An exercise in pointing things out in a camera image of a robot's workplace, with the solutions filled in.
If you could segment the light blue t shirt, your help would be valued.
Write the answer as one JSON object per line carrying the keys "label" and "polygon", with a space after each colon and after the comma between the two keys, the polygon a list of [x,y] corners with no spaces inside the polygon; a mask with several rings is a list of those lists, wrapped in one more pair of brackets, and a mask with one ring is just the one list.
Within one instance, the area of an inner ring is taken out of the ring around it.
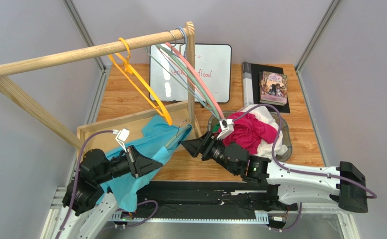
{"label": "light blue t shirt", "polygon": [[[126,146],[135,146],[144,156],[163,163],[168,163],[176,150],[167,150],[165,145],[176,134],[178,126],[169,126],[161,116],[154,116],[142,129],[143,138],[134,140]],[[134,178],[131,174],[102,183],[103,190],[110,189],[118,207],[125,211],[133,212],[137,209],[137,192],[157,175],[160,170],[155,170],[143,177]]]}

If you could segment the sage green hanger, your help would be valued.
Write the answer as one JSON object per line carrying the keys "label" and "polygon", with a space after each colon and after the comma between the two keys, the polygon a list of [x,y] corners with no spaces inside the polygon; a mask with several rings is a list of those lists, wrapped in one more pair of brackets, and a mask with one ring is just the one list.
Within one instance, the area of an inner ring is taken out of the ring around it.
{"label": "sage green hanger", "polygon": [[183,121],[177,128],[176,134],[165,145],[165,148],[167,150],[176,150],[181,142],[190,135],[192,128],[191,124],[187,124],[187,120]]}

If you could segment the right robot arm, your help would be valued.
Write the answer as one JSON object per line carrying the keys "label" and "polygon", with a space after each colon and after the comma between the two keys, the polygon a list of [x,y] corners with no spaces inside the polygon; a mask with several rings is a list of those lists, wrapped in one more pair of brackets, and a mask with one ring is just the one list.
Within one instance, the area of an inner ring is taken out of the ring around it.
{"label": "right robot arm", "polygon": [[281,163],[251,155],[236,143],[224,146],[210,132],[181,144],[192,157],[212,159],[244,182],[266,186],[273,204],[335,204],[344,211],[368,212],[366,178],[350,162],[342,161],[337,167]]}

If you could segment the light blue wire hanger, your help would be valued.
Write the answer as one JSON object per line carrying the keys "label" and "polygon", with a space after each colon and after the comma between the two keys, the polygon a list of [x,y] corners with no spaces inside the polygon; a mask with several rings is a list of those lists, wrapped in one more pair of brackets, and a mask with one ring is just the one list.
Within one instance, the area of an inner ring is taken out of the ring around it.
{"label": "light blue wire hanger", "polygon": [[203,75],[188,61],[189,38],[187,30],[178,27],[182,42],[174,39],[145,48],[150,58],[150,87],[152,100],[163,102],[184,101],[192,97],[218,119],[222,110]]}

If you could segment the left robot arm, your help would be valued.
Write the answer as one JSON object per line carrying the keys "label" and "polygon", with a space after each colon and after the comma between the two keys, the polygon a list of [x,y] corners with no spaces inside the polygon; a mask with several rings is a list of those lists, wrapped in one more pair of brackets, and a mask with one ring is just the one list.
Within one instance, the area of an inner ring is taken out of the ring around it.
{"label": "left robot arm", "polygon": [[163,163],[141,154],[135,146],[121,149],[110,159],[100,149],[87,151],[76,169],[76,175],[67,186],[63,197],[63,206],[67,213],[55,236],[60,239],[64,232],[69,233],[70,215],[80,217],[93,209],[97,201],[105,195],[102,185],[111,180],[129,176],[132,179],[142,179],[160,169]]}

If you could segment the pink hanger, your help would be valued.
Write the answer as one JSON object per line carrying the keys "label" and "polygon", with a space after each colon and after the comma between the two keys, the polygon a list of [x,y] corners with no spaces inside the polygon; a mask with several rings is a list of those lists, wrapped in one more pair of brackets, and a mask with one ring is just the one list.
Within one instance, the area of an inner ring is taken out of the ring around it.
{"label": "pink hanger", "polygon": [[187,59],[176,50],[170,43],[165,43],[167,47],[171,49],[171,53],[166,48],[162,48],[166,54],[171,57],[172,61],[185,72],[186,77],[195,86],[195,89],[201,93],[202,98],[205,100],[205,108],[207,108],[217,119],[222,120],[225,118],[222,109],[215,100],[213,94],[208,89],[195,68],[187,61]]}

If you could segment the pale green hanger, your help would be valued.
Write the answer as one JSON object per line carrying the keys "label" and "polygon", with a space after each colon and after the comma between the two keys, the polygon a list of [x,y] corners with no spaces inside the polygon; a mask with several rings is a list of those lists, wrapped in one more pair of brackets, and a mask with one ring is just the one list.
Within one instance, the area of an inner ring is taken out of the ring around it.
{"label": "pale green hanger", "polygon": [[152,56],[154,62],[158,63],[169,77],[175,79],[187,93],[198,100],[203,107],[208,109],[217,119],[224,119],[223,111],[211,90],[206,86],[201,75],[195,67],[187,60],[187,52],[180,51],[175,44],[162,43],[154,45],[161,59]]}

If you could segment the magenta t shirt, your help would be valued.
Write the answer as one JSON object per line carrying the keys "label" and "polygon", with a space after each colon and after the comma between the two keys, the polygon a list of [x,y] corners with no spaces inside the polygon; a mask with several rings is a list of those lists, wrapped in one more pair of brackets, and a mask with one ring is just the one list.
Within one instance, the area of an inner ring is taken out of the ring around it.
{"label": "magenta t shirt", "polygon": [[236,143],[251,155],[269,157],[277,132],[278,125],[271,115],[254,111],[234,121],[234,132],[223,139],[223,144]]}

